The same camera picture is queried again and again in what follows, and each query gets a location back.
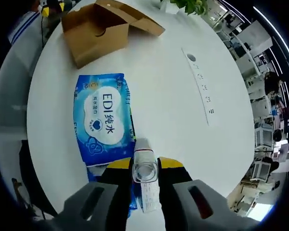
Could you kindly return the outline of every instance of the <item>white power strip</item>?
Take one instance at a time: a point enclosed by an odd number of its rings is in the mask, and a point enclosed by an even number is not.
[[[210,84],[205,74],[199,66],[197,57],[192,53],[182,48],[182,51],[189,63],[191,71],[193,72],[194,79],[197,83],[199,93],[201,95],[204,111],[209,126],[217,124],[216,109],[214,108],[213,96],[210,94]]]

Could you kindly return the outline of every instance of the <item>white round table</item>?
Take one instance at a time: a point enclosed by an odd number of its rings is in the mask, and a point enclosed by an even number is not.
[[[92,2],[82,0],[75,9]],[[166,14],[149,0],[123,2],[147,14],[165,32],[156,38],[130,28],[126,48],[78,70],[59,25],[37,63],[28,98],[27,134],[32,162],[46,196],[60,212],[64,201],[88,182],[73,124],[78,76],[124,73],[131,91],[136,137],[149,139],[157,156],[177,159],[193,179],[204,181],[226,197],[254,155],[250,100],[235,61],[201,17]],[[196,56],[210,83],[213,125],[207,122],[184,49]],[[128,227],[140,225],[133,217],[141,215],[141,211],[133,212]],[[153,223],[160,220],[154,212],[147,217]]]

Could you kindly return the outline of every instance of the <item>brown cardboard box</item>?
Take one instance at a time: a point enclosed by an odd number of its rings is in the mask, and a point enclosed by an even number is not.
[[[64,16],[63,33],[77,68],[124,48],[129,25],[156,36],[165,31],[145,14],[114,0],[97,0]]]

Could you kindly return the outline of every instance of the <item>wet wipes package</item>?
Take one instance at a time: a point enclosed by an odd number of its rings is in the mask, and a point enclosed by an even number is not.
[[[73,118],[86,166],[133,156],[130,91],[124,74],[80,75],[74,94]]]

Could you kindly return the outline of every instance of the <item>green leaves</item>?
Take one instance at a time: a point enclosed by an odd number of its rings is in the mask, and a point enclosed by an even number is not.
[[[170,2],[177,4],[179,8],[185,7],[184,11],[187,14],[204,14],[208,11],[207,0],[170,0]]]

